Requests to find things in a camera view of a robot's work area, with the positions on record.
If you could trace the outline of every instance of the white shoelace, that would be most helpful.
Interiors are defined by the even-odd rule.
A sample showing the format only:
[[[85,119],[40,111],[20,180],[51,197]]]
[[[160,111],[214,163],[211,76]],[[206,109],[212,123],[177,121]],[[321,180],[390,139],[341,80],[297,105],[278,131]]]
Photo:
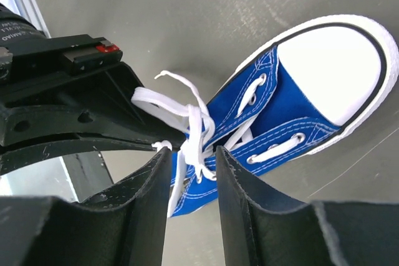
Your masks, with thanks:
[[[188,139],[182,144],[177,156],[175,185],[173,186],[168,205],[168,217],[171,217],[181,196],[187,165],[194,166],[195,176],[198,183],[202,181],[203,176],[212,181],[216,180],[216,172],[211,171],[205,166],[205,159],[214,155],[213,144],[216,142],[216,140],[203,149],[204,145],[214,135],[215,124],[209,115],[209,111],[205,102],[199,96],[198,89],[195,87],[195,85],[184,77],[165,70],[157,75],[155,79],[164,75],[171,76],[189,87],[197,99],[198,107],[190,104],[182,105],[165,95],[144,87],[137,87],[135,89],[135,93],[132,97],[132,103],[150,115],[159,118],[167,125],[180,130],[183,133],[189,134]],[[238,107],[236,117],[239,117],[242,114],[247,105],[255,104],[256,89],[265,82],[266,74],[262,74],[248,86]],[[177,120],[174,115],[182,116],[183,121]],[[187,118],[189,129],[187,129],[187,127],[184,125],[184,120]],[[244,121],[224,144],[224,147],[231,151],[253,140],[254,138],[252,136],[250,127],[256,118],[257,115],[254,115]],[[267,151],[261,154],[248,157],[247,162],[250,164],[264,162],[268,159],[290,151],[304,140],[305,135],[303,133],[295,134],[291,137],[291,139],[279,145],[270,146]],[[152,146],[156,148],[157,151],[164,146],[171,148],[169,141],[158,142]]]

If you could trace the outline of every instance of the blue fabric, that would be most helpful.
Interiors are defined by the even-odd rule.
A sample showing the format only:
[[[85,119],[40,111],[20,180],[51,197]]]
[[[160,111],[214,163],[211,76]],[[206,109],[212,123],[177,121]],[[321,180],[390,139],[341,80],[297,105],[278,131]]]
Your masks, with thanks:
[[[220,139],[234,131],[244,120],[261,112],[251,127],[254,139],[231,152],[245,168],[258,176],[309,151],[340,129],[328,122],[313,107],[276,58],[275,47],[247,66],[208,104],[209,113],[218,128],[214,139]],[[264,72],[267,72],[267,81],[263,88],[259,87],[256,90],[259,106],[257,102],[253,106],[247,106],[243,119],[237,121],[235,116],[245,89]],[[267,151],[271,145],[289,140],[295,133],[304,133],[306,138],[294,149],[263,163],[247,163],[248,157]],[[205,162],[210,170],[216,169],[214,156]],[[187,178],[190,181],[179,200],[174,216],[193,212],[218,197],[216,182],[203,179],[201,184],[198,184],[192,166],[189,166],[188,173]]]

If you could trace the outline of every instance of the shoe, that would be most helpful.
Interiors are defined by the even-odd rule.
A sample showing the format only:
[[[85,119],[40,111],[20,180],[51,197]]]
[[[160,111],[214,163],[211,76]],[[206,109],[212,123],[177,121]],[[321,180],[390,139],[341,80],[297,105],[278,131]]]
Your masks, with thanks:
[[[173,158],[168,216],[191,213],[217,198],[218,145],[262,175],[351,134],[393,88],[398,58],[393,37],[379,23],[362,16],[326,16],[264,44],[207,105],[191,82],[168,71],[159,76],[187,85],[198,106],[137,88],[134,105],[187,135]],[[188,118],[189,127],[173,115]]]

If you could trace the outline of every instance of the shoe tongue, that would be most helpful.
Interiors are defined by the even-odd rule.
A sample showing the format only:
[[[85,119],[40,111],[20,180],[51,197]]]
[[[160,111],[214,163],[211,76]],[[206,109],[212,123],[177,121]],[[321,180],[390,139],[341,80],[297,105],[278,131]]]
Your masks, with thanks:
[[[279,125],[303,117],[324,118],[308,101],[279,62],[277,87],[269,103],[251,126],[257,137]]]

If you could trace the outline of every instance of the white rubber sole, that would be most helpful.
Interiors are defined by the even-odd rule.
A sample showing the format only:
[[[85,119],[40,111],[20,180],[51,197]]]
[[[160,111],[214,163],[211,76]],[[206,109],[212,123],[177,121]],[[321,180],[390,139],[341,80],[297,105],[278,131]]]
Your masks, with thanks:
[[[332,15],[307,21],[293,27],[292,29],[289,29],[288,31],[283,32],[282,34],[279,34],[266,44],[262,45],[260,48],[258,48],[257,51],[252,53],[244,62],[242,62],[238,66],[236,71],[232,74],[232,76],[230,76],[230,78],[226,81],[226,83],[228,83],[239,71],[245,68],[245,66],[247,66],[247,64],[254,60],[262,51],[270,48],[273,43],[279,42],[280,40],[283,40],[284,38],[308,27],[335,22],[351,24],[360,27],[363,30],[367,31],[371,36],[373,36],[375,40],[381,45],[385,54],[387,60],[387,72],[385,74],[382,86],[380,87],[378,93],[376,94],[375,98],[370,102],[368,107],[364,109],[364,111],[359,114],[359,116],[354,119],[351,124],[347,125],[347,127],[341,134],[331,138],[329,141],[312,149],[306,154],[315,154],[319,151],[322,151],[333,145],[334,143],[340,141],[342,138],[345,138],[349,134],[351,134],[380,106],[380,104],[384,101],[384,99],[387,97],[387,95],[390,93],[393,86],[395,85],[399,73],[399,50],[391,34],[381,24],[367,17],[356,15]]]

